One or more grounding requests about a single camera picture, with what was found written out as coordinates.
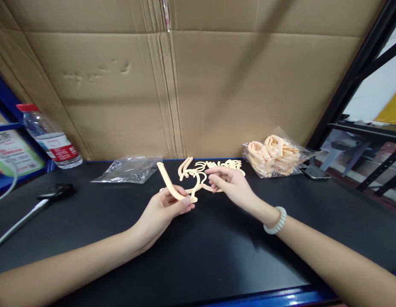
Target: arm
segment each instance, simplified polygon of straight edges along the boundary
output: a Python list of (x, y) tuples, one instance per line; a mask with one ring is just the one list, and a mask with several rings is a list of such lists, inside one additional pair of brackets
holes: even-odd
[[(187, 193), (175, 186), (184, 196)], [(167, 189), (153, 196), (129, 230), (0, 274), (0, 306), (45, 306), (148, 250), (171, 220), (195, 207)]]
[[(268, 228), (279, 210), (259, 199), (239, 171), (211, 168), (210, 184)], [(299, 255), (348, 306), (396, 306), (396, 276), (319, 231), (288, 216), (277, 236)]]

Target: cardboard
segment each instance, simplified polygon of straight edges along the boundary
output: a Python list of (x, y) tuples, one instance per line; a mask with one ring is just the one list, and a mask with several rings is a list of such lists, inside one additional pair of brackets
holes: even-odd
[(185, 156), (241, 156), (276, 126), (305, 145), (381, 4), (170, 0)]
[(310, 137), (382, 0), (0, 0), (0, 74), (87, 160)]

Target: white wall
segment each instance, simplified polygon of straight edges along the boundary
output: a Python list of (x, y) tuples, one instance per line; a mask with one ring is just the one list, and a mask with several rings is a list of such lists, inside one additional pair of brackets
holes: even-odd
[[(396, 43), (396, 29), (380, 55)], [(351, 120), (373, 121), (396, 93), (396, 56), (367, 77), (350, 100), (344, 114)]]

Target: smartphone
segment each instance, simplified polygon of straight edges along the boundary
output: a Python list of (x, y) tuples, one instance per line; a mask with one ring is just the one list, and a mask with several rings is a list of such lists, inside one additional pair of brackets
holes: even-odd
[(312, 180), (327, 180), (330, 178), (327, 172), (312, 164), (308, 168), (301, 168), (300, 170)]

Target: clear plastic bag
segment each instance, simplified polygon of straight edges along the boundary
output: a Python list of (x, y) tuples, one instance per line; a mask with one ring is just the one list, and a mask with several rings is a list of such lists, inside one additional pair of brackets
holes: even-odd
[(143, 184), (157, 170), (162, 156), (127, 156), (115, 160), (103, 175), (91, 182), (130, 182)]
[(302, 173), (303, 163), (319, 151), (310, 151), (292, 140), (280, 127), (262, 142), (244, 145), (243, 157), (260, 178), (282, 177)]

